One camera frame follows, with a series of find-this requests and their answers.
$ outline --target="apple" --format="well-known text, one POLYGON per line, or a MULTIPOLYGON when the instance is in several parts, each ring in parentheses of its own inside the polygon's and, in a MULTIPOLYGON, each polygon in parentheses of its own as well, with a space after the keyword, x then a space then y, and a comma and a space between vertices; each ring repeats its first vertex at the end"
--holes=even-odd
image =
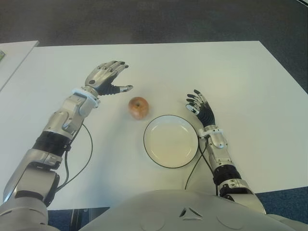
POLYGON ((128 109, 135 119, 143 119, 149 113, 149 104, 142 97, 134 97, 129 101, 128 109))

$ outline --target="black joint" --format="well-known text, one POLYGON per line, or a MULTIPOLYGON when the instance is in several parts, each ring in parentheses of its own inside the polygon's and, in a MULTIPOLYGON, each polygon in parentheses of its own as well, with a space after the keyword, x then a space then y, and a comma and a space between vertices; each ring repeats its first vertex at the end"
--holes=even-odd
POLYGON ((56 174, 54 181, 52 183, 52 186, 50 188, 50 191, 49 191, 49 193, 47 194, 47 196, 44 200, 44 204, 46 205, 46 207, 48 207, 51 204, 51 202, 53 201, 54 195, 56 194, 56 190, 57 190, 59 181, 60 181, 60 176, 58 174, 56 174))
POLYGON ((69 143, 70 139, 64 135, 51 131, 43 131, 33 145, 33 149, 62 156, 66 149, 70 148, 69 143))
POLYGON ((213 181, 220 185, 225 180, 241 179, 241 175, 233 165, 222 165, 217 167, 213 172, 213 181))
POLYGON ((228 184, 224 184, 219 193, 221 197, 225 198, 227 194, 251 194, 251 191, 247 188, 229 188, 228 184))
POLYGON ((27 191, 27 190, 18 191, 15 195, 15 198, 20 198, 20 197, 32 197, 32 198, 39 199, 40 201, 43 200, 43 196, 41 194, 37 192, 27 191))

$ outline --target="white table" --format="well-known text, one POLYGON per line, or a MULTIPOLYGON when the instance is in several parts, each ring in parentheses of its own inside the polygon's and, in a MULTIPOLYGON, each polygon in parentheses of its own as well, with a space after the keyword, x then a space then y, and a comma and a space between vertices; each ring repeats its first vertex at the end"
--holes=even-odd
POLYGON ((5 53, 0 61, 0 91, 33 47, 37 45, 38 41, 0 43, 0 50, 5 53))
MULTIPOLYGON (((110 60, 130 65, 114 83, 134 89, 101 97, 100 107, 85 121, 94 140, 92 160, 49 209, 114 206, 141 192, 183 188, 196 160, 178 169, 155 164, 144 150, 143 132, 165 114, 181 116, 199 129, 185 108, 193 89, 209 101, 229 153, 254 192, 308 185, 308 96, 260 42, 245 41, 34 48, 0 95, 5 108, 0 114, 1 192, 71 89, 110 60), (128 114, 134 96, 151 106, 145 120, 128 114)), ((70 176, 84 166, 89 152, 88 135, 81 130, 68 158, 70 176)), ((63 181, 64 164, 58 172, 63 181)), ((189 189, 214 193, 204 163, 189 189)))

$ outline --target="robot forearm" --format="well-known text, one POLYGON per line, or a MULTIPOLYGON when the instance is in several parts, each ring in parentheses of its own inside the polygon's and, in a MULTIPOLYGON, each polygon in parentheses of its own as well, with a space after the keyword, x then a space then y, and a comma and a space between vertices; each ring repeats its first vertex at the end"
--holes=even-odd
POLYGON ((192 111, 203 124, 204 129, 200 129, 198 135, 199 138, 208 140, 207 150, 213 181, 218 187, 220 196, 265 213, 257 196, 236 170, 227 150, 228 143, 223 137, 223 130, 216 126, 215 117, 208 102, 199 91, 194 90, 194 93, 197 96, 187 95, 190 99, 187 99, 189 103, 186 108, 192 111))
POLYGON ((127 67, 124 62, 117 61, 99 65, 87 77, 85 87, 73 90, 73 95, 51 116, 8 181, 3 193, 4 202, 10 198, 33 197, 46 206, 51 203, 59 183, 59 176, 53 170, 59 167, 63 153, 69 151, 71 140, 83 120, 98 107, 98 96, 132 89, 131 85, 112 85, 112 81, 127 67))

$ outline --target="floor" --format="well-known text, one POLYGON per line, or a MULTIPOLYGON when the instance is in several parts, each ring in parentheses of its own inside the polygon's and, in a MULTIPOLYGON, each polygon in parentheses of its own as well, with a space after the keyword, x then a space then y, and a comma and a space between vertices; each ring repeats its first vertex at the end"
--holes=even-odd
MULTIPOLYGON (((40 46, 260 40, 308 92, 308 7, 296 0, 2 0, 0 43, 40 46)), ((258 195, 308 223, 308 188, 258 195)), ((70 211, 51 212, 65 231, 70 211)))

